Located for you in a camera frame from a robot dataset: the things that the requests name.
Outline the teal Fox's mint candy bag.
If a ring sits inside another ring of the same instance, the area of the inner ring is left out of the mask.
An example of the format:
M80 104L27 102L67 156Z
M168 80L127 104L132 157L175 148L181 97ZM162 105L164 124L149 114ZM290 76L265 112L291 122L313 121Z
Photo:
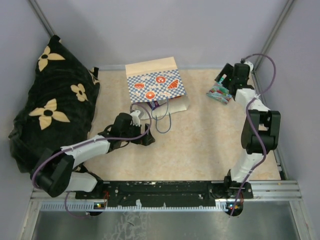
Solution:
M214 85L206 93L206 95L224 105L227 105L232 98L232 95L229 93L229 90L223 86L223 82L226 79L227 75L223 74L217 76L215 79Z

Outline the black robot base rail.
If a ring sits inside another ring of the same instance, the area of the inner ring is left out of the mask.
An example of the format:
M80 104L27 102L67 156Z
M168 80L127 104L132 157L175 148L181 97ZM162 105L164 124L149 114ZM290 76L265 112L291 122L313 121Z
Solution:
M214 207L216 200L252 199L252 186L225 181L99 181L91 192L77 191L77 200L105 200L108 207Z

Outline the purple candy bag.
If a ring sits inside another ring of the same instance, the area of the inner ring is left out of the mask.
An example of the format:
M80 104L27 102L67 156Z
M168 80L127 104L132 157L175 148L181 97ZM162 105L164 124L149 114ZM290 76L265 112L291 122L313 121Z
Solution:
M149 101L147 102L147 105L150 107L152 111L154 111L156 108L160 107L163 105L165 102L163 100L155 100L155 101Z

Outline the checkered paper bag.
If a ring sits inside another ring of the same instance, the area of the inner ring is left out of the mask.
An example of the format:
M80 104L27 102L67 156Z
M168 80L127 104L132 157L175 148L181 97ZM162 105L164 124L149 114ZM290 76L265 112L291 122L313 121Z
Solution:
M142 107L158 120L189 108L190 100L174 57L127 64L125 73L130 101L141 105L137 108L143 112L144 120L148 115ZM164 104L151 110L147 104L151 101Z

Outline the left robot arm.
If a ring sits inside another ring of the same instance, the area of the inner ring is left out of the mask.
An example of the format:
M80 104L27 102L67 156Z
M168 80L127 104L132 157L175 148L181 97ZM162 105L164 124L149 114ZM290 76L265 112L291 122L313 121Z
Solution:
M77 171L84 162L121 148L122 143L148 146L155 142L151 124L141 125L142 112L120 113L114 123L94 137L62 146L57 151L45 150L30 174L35 188L52 198L64 192L85 192L97 199L103 195L100 179L88 171Z

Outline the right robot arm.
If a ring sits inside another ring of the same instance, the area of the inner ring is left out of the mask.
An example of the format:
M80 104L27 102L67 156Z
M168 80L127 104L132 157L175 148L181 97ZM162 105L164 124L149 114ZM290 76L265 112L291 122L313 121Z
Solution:
M244 108L246 116L240 137L242 153L228 172L230 181L223 185L223 192L229 198L241 192L254 170L279 142L281 114L262 103L255 88L248 84L250 72L251 66L246 63L226 63L215 78L216 83Z

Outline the black floral pillow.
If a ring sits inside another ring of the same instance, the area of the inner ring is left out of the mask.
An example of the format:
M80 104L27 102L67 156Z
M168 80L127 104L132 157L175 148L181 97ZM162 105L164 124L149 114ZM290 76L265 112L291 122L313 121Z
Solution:
M97 67L87 69L54 35L35 66L27 102L13 121L10 154L21 173L33 170L46 149L84 141L100 91Z

